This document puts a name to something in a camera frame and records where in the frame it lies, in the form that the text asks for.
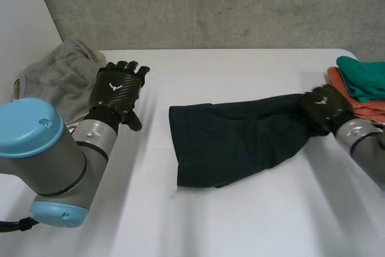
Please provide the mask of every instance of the white table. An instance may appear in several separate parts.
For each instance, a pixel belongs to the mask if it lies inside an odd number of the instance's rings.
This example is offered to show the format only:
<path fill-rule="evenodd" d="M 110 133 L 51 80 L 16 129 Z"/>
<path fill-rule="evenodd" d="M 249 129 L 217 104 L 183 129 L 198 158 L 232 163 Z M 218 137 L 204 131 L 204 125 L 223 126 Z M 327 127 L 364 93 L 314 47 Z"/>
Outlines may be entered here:
<path fill-rule="evenodd" d="M 298 93 L 325 83 L 340 49 L 104 51 L 152 68 L 121 128 L 90 214 L 77 229 L 0 235 L 0 256 L 373 256 L 384 252 L 385 198 L 332 135 L 278 167 L 221 189 L 177 188 L 168 108 Z M 0 176 L 0 220 L 28 215 L 34 193 Z"/>

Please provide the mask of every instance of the white wall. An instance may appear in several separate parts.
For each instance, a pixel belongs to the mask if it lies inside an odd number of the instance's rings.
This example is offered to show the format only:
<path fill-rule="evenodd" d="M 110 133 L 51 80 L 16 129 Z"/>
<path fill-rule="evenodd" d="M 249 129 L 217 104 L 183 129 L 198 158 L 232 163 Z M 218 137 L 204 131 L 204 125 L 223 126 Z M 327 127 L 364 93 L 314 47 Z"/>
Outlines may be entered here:
<path fill-rule="evenodd" d="M 17 74 L 60 43 L 44 0 L 0 0 L 0 104 Z"/>

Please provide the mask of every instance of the teal towel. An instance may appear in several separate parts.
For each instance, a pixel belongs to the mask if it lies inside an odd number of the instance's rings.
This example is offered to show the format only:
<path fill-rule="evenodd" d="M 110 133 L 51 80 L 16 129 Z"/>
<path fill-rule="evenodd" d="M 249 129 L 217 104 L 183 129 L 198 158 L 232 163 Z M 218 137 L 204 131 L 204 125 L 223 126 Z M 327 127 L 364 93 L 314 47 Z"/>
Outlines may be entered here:
<path fill-rule="evenodd" d="M 364 63 L 339 57 L 337 65 L 346 89 L 359 102 L 385 99 L 385 62 Z"/>

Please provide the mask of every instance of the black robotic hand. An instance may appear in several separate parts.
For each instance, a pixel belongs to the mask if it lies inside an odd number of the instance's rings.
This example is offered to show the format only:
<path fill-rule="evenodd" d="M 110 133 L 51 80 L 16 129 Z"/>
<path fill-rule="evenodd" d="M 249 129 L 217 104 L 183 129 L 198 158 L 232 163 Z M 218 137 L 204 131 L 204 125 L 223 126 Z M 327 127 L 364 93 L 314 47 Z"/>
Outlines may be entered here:
<path fill-rule="evenodd" d="M 144 85 L 144 77 L 150 71 L 149 67 L 142 66 L 135 73 L 137 66 L 136 61 L 119 61 L 116 65 L 108 63 L 99 69 L 90 96 L 91 110 L 109 108 L 118 116 L 120 123 L 128 125 L 133 131 L 142 128 L 133 109 Z"/>
<path fill-rule="evenodd" d="M 306 93 L 300 105 L 311 119 L 333 133 L 348 120 L 357 118 L 351 104 L 330 84 Z"/>

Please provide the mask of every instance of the black cable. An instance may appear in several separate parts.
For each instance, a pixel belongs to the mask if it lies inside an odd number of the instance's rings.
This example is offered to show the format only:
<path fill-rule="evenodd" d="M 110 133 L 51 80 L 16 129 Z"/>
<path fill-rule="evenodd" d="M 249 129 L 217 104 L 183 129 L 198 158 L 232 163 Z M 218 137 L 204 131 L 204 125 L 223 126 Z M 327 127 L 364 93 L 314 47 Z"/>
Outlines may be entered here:
<path fill-rule="evenodd" d="M 38 221 L 27 217 L 20 219 L 18 222 L 4 222 L 0 221 L 0 233 L 13 232 L 13 231 L 26 231 L 38 224 Z"/>

